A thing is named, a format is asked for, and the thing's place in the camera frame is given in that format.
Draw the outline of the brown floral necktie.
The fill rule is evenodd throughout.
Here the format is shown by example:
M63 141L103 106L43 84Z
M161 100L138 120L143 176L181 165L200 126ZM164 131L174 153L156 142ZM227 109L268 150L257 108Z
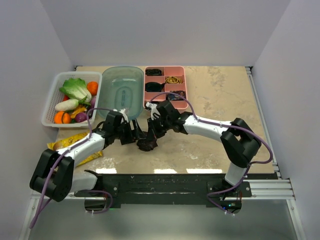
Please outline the brown floral necktie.
M158 146L156 140L147 140L147 139L140 139L137 141L136 145L138 149L144 152L152 151L154 148Z

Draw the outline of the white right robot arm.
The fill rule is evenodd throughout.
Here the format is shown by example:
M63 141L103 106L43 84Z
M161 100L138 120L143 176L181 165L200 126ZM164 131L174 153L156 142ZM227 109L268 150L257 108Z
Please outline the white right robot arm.
M180 113L168 100L160 103L147 102L145 108L150 111L148 140L161 138L167 131L172 130L222 143L230 160L222 185L223 192L233 197L241 190L239 181L262 145L261 141L251 134L252 130L243 119L217 121L194 116L187 111Z

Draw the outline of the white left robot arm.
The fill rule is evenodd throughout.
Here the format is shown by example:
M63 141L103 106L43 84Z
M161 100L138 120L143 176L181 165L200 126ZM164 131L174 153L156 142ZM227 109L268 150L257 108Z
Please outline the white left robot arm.
M56 202L62 201L70 192L86 190L99 196L104 184L94 173L84 172L74 176L76 166L90 155L102 151L115 140L122 145L145 138L136 120L126 120L118 111L110 111L105 120L91 130L83 139L58 150L46 149L33 172L29 187Z

